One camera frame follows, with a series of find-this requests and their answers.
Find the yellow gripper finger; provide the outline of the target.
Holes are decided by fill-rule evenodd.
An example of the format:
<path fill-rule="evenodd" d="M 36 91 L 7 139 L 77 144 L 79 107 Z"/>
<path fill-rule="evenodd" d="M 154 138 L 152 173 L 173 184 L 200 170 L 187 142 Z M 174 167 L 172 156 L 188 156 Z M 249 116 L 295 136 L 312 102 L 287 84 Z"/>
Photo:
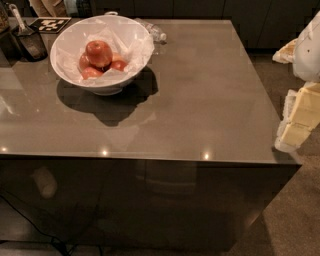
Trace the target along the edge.
<path fill-rule="evenodd" d="M 296 39 L 291 40 L 273 55 L 272 60 L 282 64 L 293 63 L 296 42 Z"/>
<path fill-rule="evenodd" d="M 282 152 L 297 150 L 320 123 L 320 83 L 306 82 L 285 97 L 283 119 L 274 146 Z"/>

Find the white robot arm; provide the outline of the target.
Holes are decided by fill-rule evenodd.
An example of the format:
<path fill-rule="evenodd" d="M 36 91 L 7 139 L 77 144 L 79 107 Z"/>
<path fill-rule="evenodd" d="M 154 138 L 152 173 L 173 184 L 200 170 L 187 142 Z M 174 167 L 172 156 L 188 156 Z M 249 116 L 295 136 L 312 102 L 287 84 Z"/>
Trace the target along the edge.
<path fill-rule="evenodd" d="M 274 143 L 277 150 L 289 153 L 297 150 L 320 124 L 320 12 L 272 60 L 291 63 L 293 74 L 305 82 L 298 91 L 288 91 Z"/>

